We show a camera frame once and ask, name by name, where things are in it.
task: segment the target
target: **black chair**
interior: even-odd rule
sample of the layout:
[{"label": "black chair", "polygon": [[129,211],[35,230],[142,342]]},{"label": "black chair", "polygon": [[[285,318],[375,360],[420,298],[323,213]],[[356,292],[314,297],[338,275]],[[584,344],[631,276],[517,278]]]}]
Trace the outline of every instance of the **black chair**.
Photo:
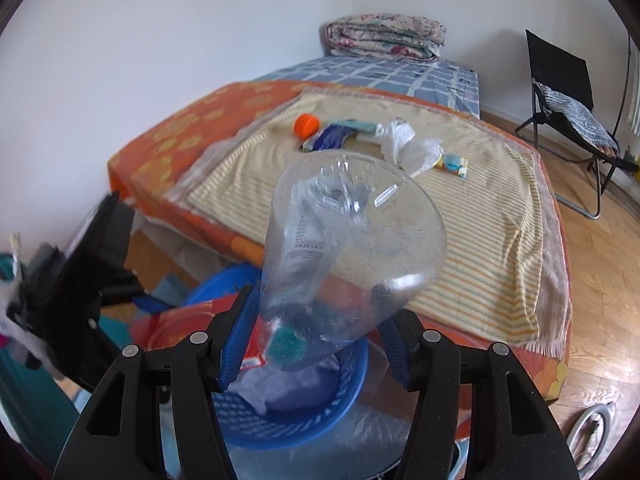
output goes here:
[{"label": "black chair", "polygon": [[[575,57],[568,52],[565,52],[561,48],[556,47],[544,40],[541,40],[535,34],[527,31],[527,44],[529,45],[529,63],[531,65],[531,107],[533,115],[520,126],[518,126],[514,133],[522,139],[531,142],[526,137],[518,134],[518,132],[529,124],[533,124],[533,145],[536,149],[543,148],[548,152],[559,156],[567,162],[572,164],[589,163],[588,170],[593,170],[596,176],[596,193],[598,199],[597,210],[594,214],[590,213],[584,208],[581,208],[577,204],[570,202],[562,196],[556,194],[556,198],[559,202],[567,207],[570,207],[574,211],[585,215],[591,220],[595,220],[600,216],[601,196],[607,187],[607,184],[613,176],[613,172],[616,168],[620,168],[624,171],[635,173],[638,171],[638,166],[632,162],[628,162],[619,157],[612,157],[605,155],[603,152],[592,146],[586,140],[584,140],[580,134],[571,126],[571,123],[567,118],[557,112],[551,113],[547,116],[542,110],[549,110],[545,98],[542,95],[540,89],[535,85],[535,82],[539,82],[545,86],[548,86],[552,90],[562,92],[569,97],[580,101],[591,112],[593,111],[593,95],[591,94],[591,82],[589,80],[589,72],[587,71],[587,63],[585,60]],[[543,146],[538,143],[538,125],[548,124],[560,134],[564,135],[571,142],[574,142],[582,149],[591,153],[589,158],[576,160],[568,158],[562,153],[558,153],[555,150]],[[600,184],[600,169],[598,167],[598,161],[603,160],[611,165],[608,175],[605,177],[604,182]]]}]

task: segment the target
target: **plastic bottle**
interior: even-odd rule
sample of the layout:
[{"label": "plastic bottle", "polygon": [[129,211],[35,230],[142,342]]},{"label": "plastic bottle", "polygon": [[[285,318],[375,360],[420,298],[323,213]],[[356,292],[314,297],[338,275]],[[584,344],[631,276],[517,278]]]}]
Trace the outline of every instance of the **plastic bottle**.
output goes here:
[{"label": "plastic bottle", "polygon": [[327,150],[280,176],[264,254],[258,340],[268,364],[296,371],[364,336],[437,277],[446,234],[407,174]]}]

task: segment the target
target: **orange floral bedspread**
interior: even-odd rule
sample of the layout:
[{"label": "orange floral bedspread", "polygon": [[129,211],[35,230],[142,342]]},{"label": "orange floral bedspread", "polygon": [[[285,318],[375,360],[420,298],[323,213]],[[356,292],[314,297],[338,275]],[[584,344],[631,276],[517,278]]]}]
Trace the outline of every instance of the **orange floral bedspread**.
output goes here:
[{"label": "orange floral bedspread", "polygon": [[[239,260],[247,260],[262,266],[262,246],[236,234],[231,229],[211,222],[201,216],[178,208],[164,199],[180,177],[200,157],[204,149],[219,140],[233,137],[243,126],[298,95],[306,86],[343,88],[339,84],[295,81],[263,81],[233,83],[199,99],[165,119],[137,139],[132,140],[108,162],[111,189],[120,193],[121,199],[133,199],[135,207],[145,215],[161,219],[192,240],[212,247],[217,252]],[[358,89],[363,92],[390,96],[409,102],[425,104],[419,99],[399,96],[375,89]],[[446,110],[470,121],[478,119]],[[482,123],[501,134],[525,145],[520,140],[498,128]],[[466,336],[458,330],[423,319],[425,327],[436,328],[457,344],[487,348],[489,341]],[[559,397],[566,379],[568,344],[564,362],[535,354],[524,348],[514,352],[523,363],[536,386],[547,400]]]}]

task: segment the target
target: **metal screw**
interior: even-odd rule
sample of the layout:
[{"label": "metal screw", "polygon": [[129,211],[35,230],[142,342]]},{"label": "metal screw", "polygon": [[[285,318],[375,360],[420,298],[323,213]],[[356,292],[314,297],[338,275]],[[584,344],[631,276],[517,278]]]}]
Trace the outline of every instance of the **metal screw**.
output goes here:
[{"label": "metal screw", "polygon": [[137,353],[138,353],[137,345],[127,345],[122,349],[122,355],[124,355],[124,357],[133,357]]},{"label": "metal screw", "polygon": [[204,343],[207,340],[207,333],[206,332],[194,332],[193,334],[191,334],[191,337],[189,338],[189,341],[191,341],[194,345],[199,345],[201,343]]},{"label": "metal screw", "polygon": [[437,343],[440,341],[440,332],[436,332],[435,330],[425,330],[422,334],[422,337],[425,341],[429,343]]},{"label": "metal screw", "polygon": [[509,347],[504,343],[494,343],[492,348],[498,355],[507,355],[509,353]]}]

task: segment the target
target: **chair backrest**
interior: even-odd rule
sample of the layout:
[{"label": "chair backrest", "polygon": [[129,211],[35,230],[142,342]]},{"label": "chair backrest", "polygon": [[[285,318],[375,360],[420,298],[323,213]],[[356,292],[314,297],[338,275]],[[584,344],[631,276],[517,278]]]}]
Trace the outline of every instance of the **chair backrest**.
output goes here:
[{"label": "chair backrest", "polygon": [[580,101],[593,111],[591,81],[585,60],[527,31],[531,77],[556,92]]}]

